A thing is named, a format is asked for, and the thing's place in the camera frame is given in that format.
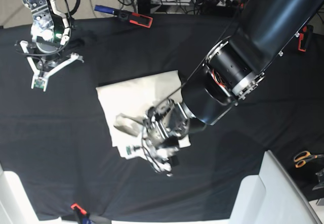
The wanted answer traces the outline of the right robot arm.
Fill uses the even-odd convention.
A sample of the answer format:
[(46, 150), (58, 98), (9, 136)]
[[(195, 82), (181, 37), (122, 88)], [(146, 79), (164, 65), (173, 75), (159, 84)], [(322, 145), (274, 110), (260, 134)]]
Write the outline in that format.
[(70, 14), (56, 5), (56, 0), (22, 0), (30, 9), (31, 41), (18, 42), (18, 53), (25, 56), (33, 71), (31, 88), (47, 90), (51, 76), (75, 61), (83, 62), (78, 53), (64, 55), (70, 43), (72, 24)]

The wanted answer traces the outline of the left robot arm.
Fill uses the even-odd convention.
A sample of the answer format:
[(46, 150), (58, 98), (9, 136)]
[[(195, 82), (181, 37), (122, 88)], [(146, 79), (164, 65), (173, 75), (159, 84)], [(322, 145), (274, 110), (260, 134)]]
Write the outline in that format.
[(171, 97), (149, 108), (125, 158), (143, 157), (157, 173), (172, 174), (180, 141), (214, 125), (253, 91), (265, 70), (305, 25), (323, 0), (248, 0), (235, 32), (219, 37)]

